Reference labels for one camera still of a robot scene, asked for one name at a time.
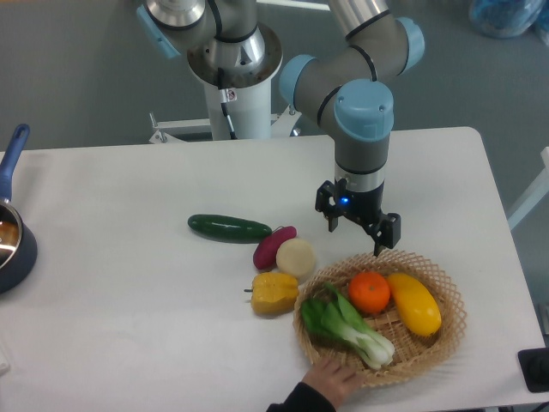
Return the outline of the dark sleeved forearm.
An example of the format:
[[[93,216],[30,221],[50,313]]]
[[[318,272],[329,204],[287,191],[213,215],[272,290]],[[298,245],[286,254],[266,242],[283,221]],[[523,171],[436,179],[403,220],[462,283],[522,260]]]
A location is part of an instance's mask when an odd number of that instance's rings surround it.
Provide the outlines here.
[[[271,403],[267,412],[335,412],[321,393],[305,383],[298,383],[283,403]]]

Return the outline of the person hand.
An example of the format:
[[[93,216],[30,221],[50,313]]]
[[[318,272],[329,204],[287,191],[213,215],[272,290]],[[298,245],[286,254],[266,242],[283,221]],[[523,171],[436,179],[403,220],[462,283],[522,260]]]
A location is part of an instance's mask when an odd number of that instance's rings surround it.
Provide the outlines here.
[[[330,358],[316,362],[301,382],[322,395],[334,409],[338,409],[364,384],[354,369]]]

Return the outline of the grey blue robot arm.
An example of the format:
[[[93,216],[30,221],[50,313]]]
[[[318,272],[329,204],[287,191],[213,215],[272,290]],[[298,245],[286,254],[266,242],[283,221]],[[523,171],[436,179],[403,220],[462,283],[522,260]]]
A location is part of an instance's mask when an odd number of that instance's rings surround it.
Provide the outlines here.
[[[169,58],[184,56],[207,98],[216,140],[271,134],[271,81],[283,99],[335,143],[335,176],[317,190],[316,210],[335,229],[340,217],[361,226],[375,251],[393,248],[401,218],[382,210],[394,99],[387,81],[411,69],[425,40],[384,1],[329,3],[347,43],[335,58],[282,59],[277,35],[254,1],[143,1],[136,14]]]

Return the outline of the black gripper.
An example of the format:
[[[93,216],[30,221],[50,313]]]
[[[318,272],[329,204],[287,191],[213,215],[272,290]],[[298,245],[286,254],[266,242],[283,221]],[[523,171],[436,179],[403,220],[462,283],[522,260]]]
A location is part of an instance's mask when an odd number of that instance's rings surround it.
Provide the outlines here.
[[[317,189],[315,210],[323,215],[328,230],[333,233],[339,218],[361,226],[374,240],[373,255],[378,257],[383,249],[393,249],[401,239],[401,216],[381,211],[384,184],[366,192],[351,191],[345,179],[332,183],[324,181]]]

